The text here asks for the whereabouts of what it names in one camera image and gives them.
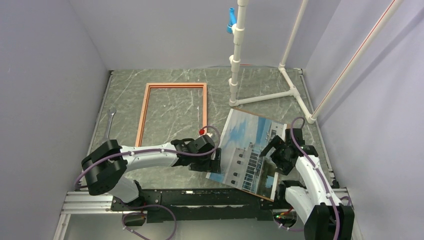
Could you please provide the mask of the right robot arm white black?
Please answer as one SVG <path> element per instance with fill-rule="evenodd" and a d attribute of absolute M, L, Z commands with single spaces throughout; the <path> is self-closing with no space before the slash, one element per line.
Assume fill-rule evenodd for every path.
<path fill-rule="evenodd" d="M 303 222 L 306 240 L 349 240 L 353 234 L 355 213 L 334 192 L 325 177 L 319 154 L 306 145 L 300 128 L 285 130 L 285 138 L 275 135 L 261 151 L 269 156 L 284 175 L 297 170 L 303 183 L 285 180 L 275 194 L 276 203 L 291 208 Z"/>

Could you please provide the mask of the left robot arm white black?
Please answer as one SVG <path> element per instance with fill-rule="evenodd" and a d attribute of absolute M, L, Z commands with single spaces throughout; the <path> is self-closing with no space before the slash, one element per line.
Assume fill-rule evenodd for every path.
<path fill-rule="evenodd" d="M 207 135 L 175 139 L 156 146 L 124 146 L 107 140 L 86 156 L 82 162 L 85 188 L 91 196 L 111 194 L 129 209 L 145 206 L 142 187 L 125 173 L 152 167 L 188 166 L 196 172 L 219 173 L 221 149 Z"/>

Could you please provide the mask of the orange wooden picture frame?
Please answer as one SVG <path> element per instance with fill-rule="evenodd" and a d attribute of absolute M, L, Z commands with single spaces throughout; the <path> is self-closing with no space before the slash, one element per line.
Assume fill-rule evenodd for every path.
<path fill-rule="evenodd" d="M 141 113 L 136 134 L 135 146 L 140 147 L 143 142 L 143 135 L 146 124 L 146 116 L 150 93 L 152 89 L 201 89 L 202 90 L 202 123 L 208 124 L 208 87 L 206 82 L 148 82 L 145 87 Z"/>

